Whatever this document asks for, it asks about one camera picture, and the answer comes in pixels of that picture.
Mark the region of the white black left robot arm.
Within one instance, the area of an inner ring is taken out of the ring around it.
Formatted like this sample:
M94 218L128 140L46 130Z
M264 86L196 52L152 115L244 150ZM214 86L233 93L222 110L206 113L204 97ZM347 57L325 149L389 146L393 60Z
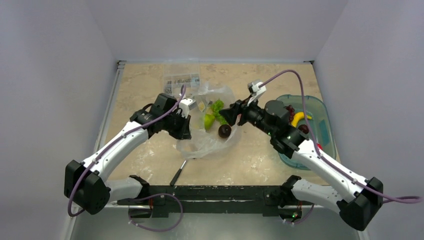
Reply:
M133 113L123 129L93 155L78 162L72 160L65 167L64 195L68 198L68 215L75 217L72 204L91 215L99 213L108 203L132 200L138 205L149 199L149 184L137 175L122 180L109 180L115 168L138 146L161 131L176 140L191 139L190 111L195 100L180 99L160 93Z

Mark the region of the green fake grapes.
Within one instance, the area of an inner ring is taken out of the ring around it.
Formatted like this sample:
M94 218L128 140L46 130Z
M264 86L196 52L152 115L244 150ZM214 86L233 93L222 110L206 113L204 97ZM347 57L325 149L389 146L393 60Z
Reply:
M224 108L224 102L220 99L216 100L212 103L210 106L210 109L212 110L212 114L215 117L215 120L218 121L221 125L226 125L228 122L226 119L220 114L220 111Z

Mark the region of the dark purple fake grapes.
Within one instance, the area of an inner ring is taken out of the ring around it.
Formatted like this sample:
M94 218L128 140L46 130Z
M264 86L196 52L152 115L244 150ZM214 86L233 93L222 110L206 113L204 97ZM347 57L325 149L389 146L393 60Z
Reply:
M291 124L294 120L294 116L295 116L295 109L293 108L292 105L287 105L285 106L285 109L289 112L289 123Z

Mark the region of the yellow fake banana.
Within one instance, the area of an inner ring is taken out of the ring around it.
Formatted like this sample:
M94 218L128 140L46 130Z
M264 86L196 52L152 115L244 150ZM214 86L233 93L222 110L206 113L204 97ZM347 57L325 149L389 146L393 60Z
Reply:
M293 127L297 127L299 122L303 119L307 118L308 120L311 120L312 117L310 115L305 115L303 112L297 112L293 116L293 120L291 121L291 125Z

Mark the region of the dark fake plum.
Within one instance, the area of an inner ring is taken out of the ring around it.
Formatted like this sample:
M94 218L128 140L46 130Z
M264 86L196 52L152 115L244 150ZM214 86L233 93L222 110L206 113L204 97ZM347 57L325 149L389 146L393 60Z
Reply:
M218 136L222 139L227 139L230 137L232 133L232 128L230 125L228 124L222 124L219 128L218 128Z

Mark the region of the clear printed plastic bag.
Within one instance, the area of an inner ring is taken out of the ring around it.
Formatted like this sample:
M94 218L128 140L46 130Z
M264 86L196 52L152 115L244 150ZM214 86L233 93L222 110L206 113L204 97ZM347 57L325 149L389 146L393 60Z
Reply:
M178 140L176 149L185 159L200 159L206 156L214 156L228 152L241 139L241 130L237 125L231 126L231 135L220 138L218 128L221 124L215 120L210 130L204 128L205 114L213 114L210 106L220 99L224 102L224 109L236 101L236 96L227 85L214 84L208 81L202 83L197 93L190 96L196 101L196 107L191 109L189 115L191 139Z

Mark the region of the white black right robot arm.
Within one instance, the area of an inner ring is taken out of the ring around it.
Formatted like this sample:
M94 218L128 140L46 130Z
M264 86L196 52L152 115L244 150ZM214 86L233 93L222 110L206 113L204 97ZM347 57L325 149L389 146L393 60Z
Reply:
M313 203L334 211L358 231L364 231L382 207L383 183L350 171L315 147L312 138L290 124L291 113L283 102L270 100L261 108L256 102L237 100L219 114L231 126L252 124L269 135L278 153L300 162L327 182L323 186L290 176L278 194L270 195L281 207L297 201Z

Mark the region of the green fake pear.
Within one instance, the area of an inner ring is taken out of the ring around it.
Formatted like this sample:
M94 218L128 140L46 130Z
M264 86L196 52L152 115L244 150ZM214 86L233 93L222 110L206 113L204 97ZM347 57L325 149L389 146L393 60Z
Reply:
M213 126L215 122L215 116L213 114L205 114L203 123L204 123L204 129L206 131L209 131L211 127Z

